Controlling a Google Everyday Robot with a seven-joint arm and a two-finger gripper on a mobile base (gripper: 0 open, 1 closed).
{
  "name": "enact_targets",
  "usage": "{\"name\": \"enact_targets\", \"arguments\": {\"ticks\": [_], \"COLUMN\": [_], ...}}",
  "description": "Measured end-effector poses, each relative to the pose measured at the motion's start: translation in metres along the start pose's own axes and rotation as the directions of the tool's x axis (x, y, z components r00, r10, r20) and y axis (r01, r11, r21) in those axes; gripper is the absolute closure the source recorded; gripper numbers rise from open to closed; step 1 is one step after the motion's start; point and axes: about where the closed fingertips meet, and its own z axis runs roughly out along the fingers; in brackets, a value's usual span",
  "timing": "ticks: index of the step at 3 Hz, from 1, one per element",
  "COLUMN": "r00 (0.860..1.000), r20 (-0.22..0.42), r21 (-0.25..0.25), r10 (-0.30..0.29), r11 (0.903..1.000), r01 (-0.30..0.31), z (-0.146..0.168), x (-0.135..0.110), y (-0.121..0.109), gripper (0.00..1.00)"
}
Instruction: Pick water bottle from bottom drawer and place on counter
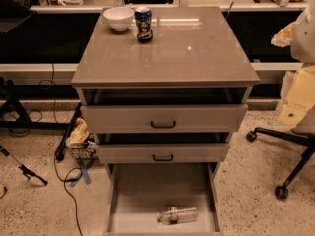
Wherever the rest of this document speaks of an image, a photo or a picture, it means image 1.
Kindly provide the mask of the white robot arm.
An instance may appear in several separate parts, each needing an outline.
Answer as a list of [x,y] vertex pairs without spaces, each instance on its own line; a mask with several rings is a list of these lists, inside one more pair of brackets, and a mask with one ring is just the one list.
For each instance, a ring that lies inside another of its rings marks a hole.
[[312,124],[306,121],[315,106],[315,0],[275,34],[271,43],[289,46],[291,56],[301,63],[296,72],[287,71],[283,77],[281,101],[276,108],[278,122],[299,131],[312,130]]

